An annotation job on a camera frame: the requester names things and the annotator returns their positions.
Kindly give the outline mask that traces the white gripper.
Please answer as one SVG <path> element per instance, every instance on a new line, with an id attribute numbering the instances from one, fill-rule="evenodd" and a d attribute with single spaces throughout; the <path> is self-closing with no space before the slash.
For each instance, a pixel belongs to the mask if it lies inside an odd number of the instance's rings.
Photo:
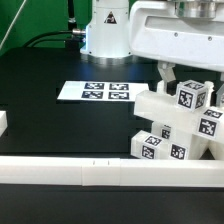
<path id="1" fill-rule="evenodd" d="M 175 80 L 175 64 L 224 72 L 224 0 L 138 0 L 130 12 L 136 56 L 158 60 L 158 93 Z"/>

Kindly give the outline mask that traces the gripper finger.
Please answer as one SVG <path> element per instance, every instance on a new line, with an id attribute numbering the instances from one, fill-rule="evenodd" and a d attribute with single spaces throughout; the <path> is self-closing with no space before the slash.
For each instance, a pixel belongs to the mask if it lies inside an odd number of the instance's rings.
<path id="1" fill-rule="evenodd" d="M 220 81 L 221 81 L 221 87 L 216 93 L 216 106 L 217 107 L 223 107 L 224 106 L 224 72 L 221 73 L 220 76 Z"/>

